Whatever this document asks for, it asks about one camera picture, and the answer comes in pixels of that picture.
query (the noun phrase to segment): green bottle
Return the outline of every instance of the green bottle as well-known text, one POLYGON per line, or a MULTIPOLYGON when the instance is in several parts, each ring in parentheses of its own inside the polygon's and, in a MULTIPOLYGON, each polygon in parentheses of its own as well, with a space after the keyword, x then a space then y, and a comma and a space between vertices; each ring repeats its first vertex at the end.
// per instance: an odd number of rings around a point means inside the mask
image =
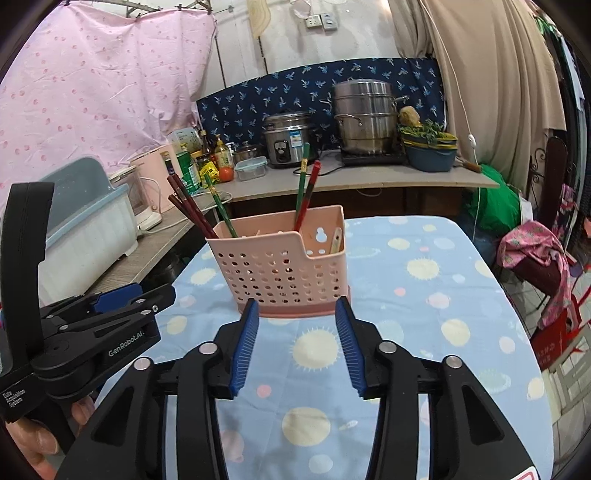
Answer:
POLYGON ((181 144, 181 149, 183 151, 181 153, 177 153, 178 165, 181 167, 181 172, 183 174, 182 181, 187 187, 188 193, 192 195, 199 187, 195 185, 193 182, 193 176, 191 175, 191 154, 189 153, 187 144, 181 144))

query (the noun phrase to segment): human hand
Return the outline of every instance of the human hand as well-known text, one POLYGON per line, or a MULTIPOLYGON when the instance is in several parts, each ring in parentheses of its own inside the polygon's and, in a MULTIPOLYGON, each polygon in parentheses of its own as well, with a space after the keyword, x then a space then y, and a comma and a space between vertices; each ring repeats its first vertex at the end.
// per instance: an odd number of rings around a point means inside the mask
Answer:
MULTIPOLYGON (((80 429, 86 425, 94 411, 95 404, 90 397, 72 404, 72 417, 78 422, 80 429)), ((45 455, 55 455, 60 451, 56 438, 41 424, 29 419, 8 423, 6 428, 14 443, 41 478, 53 480, 56 469, 47 461, 45 455)))

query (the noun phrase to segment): tomato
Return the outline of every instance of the tomato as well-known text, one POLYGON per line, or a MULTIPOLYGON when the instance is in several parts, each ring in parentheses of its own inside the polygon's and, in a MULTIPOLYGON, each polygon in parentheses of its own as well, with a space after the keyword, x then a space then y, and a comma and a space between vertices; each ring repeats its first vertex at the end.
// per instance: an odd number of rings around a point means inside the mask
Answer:
POLYGON ((234 169, 231 167, 220 168, 219 177, 221 182, 234 180, 234 169))

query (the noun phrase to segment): pink plastic basket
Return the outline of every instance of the pink plastic basket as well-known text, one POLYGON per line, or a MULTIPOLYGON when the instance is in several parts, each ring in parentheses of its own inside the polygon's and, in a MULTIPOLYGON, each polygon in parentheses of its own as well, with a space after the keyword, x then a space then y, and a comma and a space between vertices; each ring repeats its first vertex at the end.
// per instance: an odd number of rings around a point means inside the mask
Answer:
POLYGON ((349 296, 343 208, 309 209, 301 233, 292 230, 295 214, 233 219, 238 238, 224 222, 214 227, 219 238, 208 243, 240 311, 254 298, 263 317, 331 315, 336 300, 349 296), (330 255, 337 227, 343 240, 339 252, 330 255))

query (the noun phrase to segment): blue patterned cloth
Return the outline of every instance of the blue patterned cloth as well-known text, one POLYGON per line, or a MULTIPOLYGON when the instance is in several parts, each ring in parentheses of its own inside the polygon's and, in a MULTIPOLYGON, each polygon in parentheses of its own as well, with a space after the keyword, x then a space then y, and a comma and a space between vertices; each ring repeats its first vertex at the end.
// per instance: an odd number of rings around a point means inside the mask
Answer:
POLYGON ((357 59, 283 70, 221 90, 197 101, 205 130, 228 142, 265 144, 263 120, 281 112, 307 111, 323 150, 338 148, 333 87, 346 80, 390 82, 396 96, 408 95, 422 119, 443 123, 443 84, 435 59, 357 59))
MULTIPOLYGON (((553 437, 540 369, 468 237, 455 223, 428 216, 348 220, 345 236, 355 315, 413 355, 461 356, 518 433, 540 478, 550 480, 553 437)), ((157 362, 182 357, 239 318, 208 246, 174 286, 175 305, 157 315, 162 339, 148 351, 157 362)), ((419 402, 422 479, 429 419, 426 399, 419 402)), ((176 478, 175 404, 170 398, 170 480, 176 478)), ((365 479, 378 405, 351 386, 334 316, 261 319, 246 384, 234 401, 218 401, 217 410, 231 480, 365 479)))

